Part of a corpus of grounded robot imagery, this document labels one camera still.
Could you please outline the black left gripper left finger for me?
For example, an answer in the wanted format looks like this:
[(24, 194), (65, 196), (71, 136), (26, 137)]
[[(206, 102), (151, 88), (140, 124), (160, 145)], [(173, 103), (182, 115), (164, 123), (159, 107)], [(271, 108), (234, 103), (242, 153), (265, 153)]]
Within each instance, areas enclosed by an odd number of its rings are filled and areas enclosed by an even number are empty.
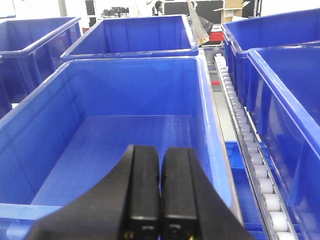
[(90, 190), (38, 219), (27, 240), (157, 240), (159, 156), (130, 144), (114, 168)]

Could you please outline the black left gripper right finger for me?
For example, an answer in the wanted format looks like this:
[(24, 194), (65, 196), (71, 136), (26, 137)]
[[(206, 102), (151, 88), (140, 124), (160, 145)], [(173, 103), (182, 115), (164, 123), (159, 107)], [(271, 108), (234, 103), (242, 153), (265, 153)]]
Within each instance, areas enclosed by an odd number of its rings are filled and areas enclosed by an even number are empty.
[(252, 240), (204, 173), (193, 148), (170, 147), (162, 162), (163, 240)]

